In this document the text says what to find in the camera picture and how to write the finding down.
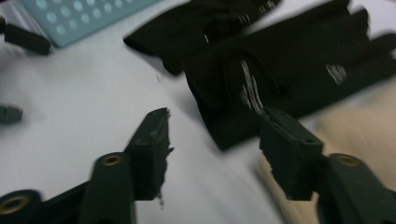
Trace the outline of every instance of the tan fabric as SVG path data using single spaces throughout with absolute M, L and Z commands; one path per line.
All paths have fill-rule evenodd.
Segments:
M 396 190 L 396 77 L 362 105 L 338 105 L 322 113 L 315 135 L 325 143 L 326 155 L 340 152 L 360 158 L 387 188 Z M 289 202 L 270 171 L 262 158 L 259 173 L 287 223 L 318 223 L 316 200 Z

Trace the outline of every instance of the black glove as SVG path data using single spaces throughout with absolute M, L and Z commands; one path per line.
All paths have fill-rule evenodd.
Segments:
M 351 15 L 347 4 L 331 1 L 185 63 L 220 149 L 259 134 L 264 106 L 299 118 L 396 72 L 396 35 L 369 40 L 367 11 Z
M 191 0 L 149 21 L 123 41 L 163 60 L 169 73 L 181 73 L 181 62 L 257 21 L 281 0 Z

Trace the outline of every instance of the glove label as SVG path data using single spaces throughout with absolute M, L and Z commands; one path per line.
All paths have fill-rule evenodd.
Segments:
M 258 115 L 261 115 L 264 106 L 260 100 L 256 78 L 249 73 L 248 65 L 245 61 L 242 61 L 241 65 L 244 70 L 246 81 L 246 83 L 242 85 L 242 90 L 240 92 L 241 100 L 249 109 L 254 109 Z
M 326 69 L 337 85 L 340 86 L 346 81 L 347 79 L 346 70 L 340 64 L 328 63 L 326 64 Z

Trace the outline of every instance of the black cloth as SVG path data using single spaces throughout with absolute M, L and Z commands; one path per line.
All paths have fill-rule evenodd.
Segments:
M 347 0 L 314 7 L 254 34 L 203 50 L 184 64 L 220 149 L 259 134 L 262 108 L 308 115 L 396 72 L 396 35 L 367 35 L 368 12 Z
M 132 49 L 163 61 L 178 75 L 181 63 L 197 51 L 236 35 L 272 11 L 281 0 L 191 0 L 165 11 L 125 36 Z

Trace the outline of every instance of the white surface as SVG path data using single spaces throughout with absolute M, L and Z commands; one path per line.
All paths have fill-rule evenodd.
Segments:
M 144 21 L 180 2 L 163 0 L 49 57 L 0 44 L 0 102 L 24 111 L 22 123 L 0 127 L 0 195 L 37 189 L 47 200 L 73 188 L 90 178 L 98 157 L 124 150 L 148 112 L 168 107 L 175 151 L 168 158 L 165 207 L 138 202 L 138 223 L 282 223 L 252 172 L 261 155 L 259 140 L 220 154 L 184 76 L 166 75 L 159 60 L 122 42 Z M 296 2 L 285 0 L 255 28 L 322 1 Z M 6 18 L 15 13 L 5 9 L 11 3 L 0 5 Z M 360 0 L 353 8 L 357 3 L 369 9 L 374 34 L 396 28 L 395 3 Z M 307 126 L 312 122 L 304 119 Z

